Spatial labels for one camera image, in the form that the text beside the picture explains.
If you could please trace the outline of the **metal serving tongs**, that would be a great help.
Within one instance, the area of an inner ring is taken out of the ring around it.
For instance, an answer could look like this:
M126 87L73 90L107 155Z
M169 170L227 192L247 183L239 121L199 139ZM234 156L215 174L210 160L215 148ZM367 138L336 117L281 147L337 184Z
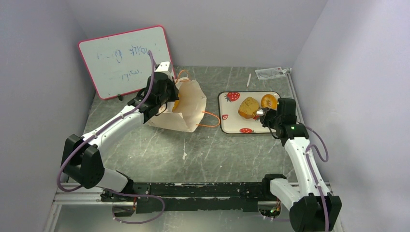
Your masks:
M263 109L260 109L256 112L257 116L264 116L265 115L265 111Z

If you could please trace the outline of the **paper bag with orange handles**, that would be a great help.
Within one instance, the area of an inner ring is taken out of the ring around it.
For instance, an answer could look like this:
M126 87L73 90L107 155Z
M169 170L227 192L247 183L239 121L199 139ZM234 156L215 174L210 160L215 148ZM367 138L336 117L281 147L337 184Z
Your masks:
M172 112L174 102L169 102L167 108L152 117L147 124L152 127L173 131L194 132L197 127L217 127L221 123L219 116L205 110L207 97L203 93L199 83L190 78L187 70L179 72L176 78L176 87L179 90L179 106ZM204 115L216 118L216 124L204 124Z

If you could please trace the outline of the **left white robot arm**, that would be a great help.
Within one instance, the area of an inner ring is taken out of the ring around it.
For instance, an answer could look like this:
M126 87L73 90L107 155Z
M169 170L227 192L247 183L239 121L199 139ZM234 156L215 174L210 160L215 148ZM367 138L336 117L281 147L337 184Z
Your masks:
M86 189L101 187L114 190L122 201L134 194L132 180L126 175L105 168L102 155L131 130L144 125L160 114L168 102L178 99L178 89L169 71L155 71L147 87L112 119L82 136L69 136L64 145L60 173L68 175Z

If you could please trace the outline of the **strawberry print tray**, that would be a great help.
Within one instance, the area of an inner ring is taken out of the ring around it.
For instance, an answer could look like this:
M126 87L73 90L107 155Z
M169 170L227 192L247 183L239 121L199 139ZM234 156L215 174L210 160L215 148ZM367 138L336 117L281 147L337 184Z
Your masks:
M252 97L258 102L264 95L270 94L276 99L280 95L274 91L224 91L218 95L220 128L226 134L269 134L269 129L262 126L256 118L245 119L238 113L240 104Z

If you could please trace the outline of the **yellow fake doughnut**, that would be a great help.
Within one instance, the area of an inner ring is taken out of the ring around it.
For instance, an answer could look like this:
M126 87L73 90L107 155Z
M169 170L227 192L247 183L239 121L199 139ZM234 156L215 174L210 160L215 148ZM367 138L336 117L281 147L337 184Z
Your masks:
M276 110L278 106L277 98L272 94L265 94L261 98L261 108L269 108L272 110Z

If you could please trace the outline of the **yellow fake bread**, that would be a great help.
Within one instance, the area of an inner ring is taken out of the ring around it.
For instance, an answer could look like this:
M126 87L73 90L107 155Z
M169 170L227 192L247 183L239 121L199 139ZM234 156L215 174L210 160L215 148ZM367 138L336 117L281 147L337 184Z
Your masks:
M253 97L247 97L242 101L238 108L238 114L245 119L255 118L257 111L260 110L259 103Z

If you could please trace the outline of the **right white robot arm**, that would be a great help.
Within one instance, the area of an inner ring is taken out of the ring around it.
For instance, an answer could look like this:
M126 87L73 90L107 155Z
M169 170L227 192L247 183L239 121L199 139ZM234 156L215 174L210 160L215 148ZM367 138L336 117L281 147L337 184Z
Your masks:
M296 232L331 232L337 222L342 201L325 184L316 165L311 143L311 128L297 121L296 101L280 98L277 108L258 111L261 124L274 139L280 140L289 155L299 189L291 186L282 174L267 174L262 180L261 195L278 200L289 211L291 227Z

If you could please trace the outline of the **orange fake bread piece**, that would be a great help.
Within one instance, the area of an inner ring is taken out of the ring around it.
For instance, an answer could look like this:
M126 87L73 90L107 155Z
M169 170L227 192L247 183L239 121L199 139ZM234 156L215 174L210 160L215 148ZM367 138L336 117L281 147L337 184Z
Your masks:
M177 110L177 108L178 108L178 106L179 106L179 103L180 103L180 100L176 100L176 101L174 102L174 106L173 106L173 108L172 108L172 112L175 112L175 111Z

